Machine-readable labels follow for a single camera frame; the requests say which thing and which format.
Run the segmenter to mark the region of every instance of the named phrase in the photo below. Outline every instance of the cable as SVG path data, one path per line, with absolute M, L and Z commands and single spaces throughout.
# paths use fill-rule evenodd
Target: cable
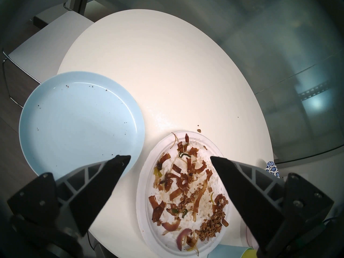
M 91 241 L 89 240 L 88 231 L 87 231 L 87 238 L 88 238 L 88 243 L 89 243 L 89 245 L 91 246 L 92 250 L 94 250 L 94 248 L 93 248 L 92 245 L 91 245 Z
M 325 224 L 327 221 L 336 220 L 336 219 L 338 219 L 338 217 L 331 217 L 331 218 L 324 220 L 323 223 Z

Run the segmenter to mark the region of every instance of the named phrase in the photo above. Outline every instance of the floor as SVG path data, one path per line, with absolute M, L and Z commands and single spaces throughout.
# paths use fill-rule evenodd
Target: floor
M 31 22 L 27 22 L 21 35 L 8 42 L 6 46 L 1 46 L 1 49 L 4 48 L 5 52 L 11 53 L 38 31 L 39 29 Z M 33 180 L 36 174 L 26 162 L 19 143 L 18 128 L 22 108 L 9 98 L 3 68 L 0 70 L 0 210 L 10 216 L 11 211 L 6 201 Z M 5 72 L 12 97 L 19 103 L 25 103 L 37 84 L 9 61 L 5 62 Z

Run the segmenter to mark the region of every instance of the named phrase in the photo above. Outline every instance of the metal chair leg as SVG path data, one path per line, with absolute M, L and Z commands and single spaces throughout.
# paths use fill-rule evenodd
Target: metal chair leg
M 5 58 L 5 60 L 3 60 L 2 62 L 2 73 L 3 73 L 3 79 L 5 80 L 5 84 L 6 84 L 6 89 L 7 89 L 7 92 L 8 92 L 8 96 L 10 97 L 10 99 L 12 101 L 14 101 L 16 104 L 18 104 L 21 108 L 23 108 L 23 106 L 21 104 L 19 104 L 18 102 L 16 102 L 15 99 L 13 99 L 10 95 L 10 91 L 8 89 L 8 85 L 7 85 L 7 81 L 6 81 L 6 74 L 5 74 L 5 62 L 7 61 L 7 58 Z
M 66 8 L 68 11 L 73 11 L 72 9 L 70 9 L 70 8 L 68 8 L 68 7 L 66 6 L 66 3 L 65 3 L 65 2 L 63 3 L 63 7 Z
M 10 99 L 12 101 L 14 101 L 16 104 L 18 104 L 21 108 L 23 108 L 23 106 L 21 104 L 19 104 L 18 102 L 16 102 L 15 99 L 13 99 L 11 97 L 11 94 L 10 94 L 10 90 L 8 89 L 8 85 L 7 85 L 7 80 L 6 80 L 6 74 L 5 74 L 5 62 L 7 60 L 11 61 L 12 64 L 14 64 L 16 67 L 18 67 L 20 70 L 22 70 L 22 72 L 24 72 L 27 76 L 29 76 L 30 78 L 32 78 L 34 81 L 36 81 L 38 84 L 41 84 L 37 79 L 35 79 L 33 76 L 31 76 L 28 72 L 26 72 L 24 69 L 22 69 L 19 65 L 17 65 L 4 51 L 4 49 L 2 49 L 2 53 L 4 54 L 5 56 L 5 60 L 2 62 L 2 73 L 3 73 L 3 79 L 5 81 L 5 84 L 6 84 L 6 89 L 7 89 L 7 92 L 8 92 L 8 96 L 10 97 Z

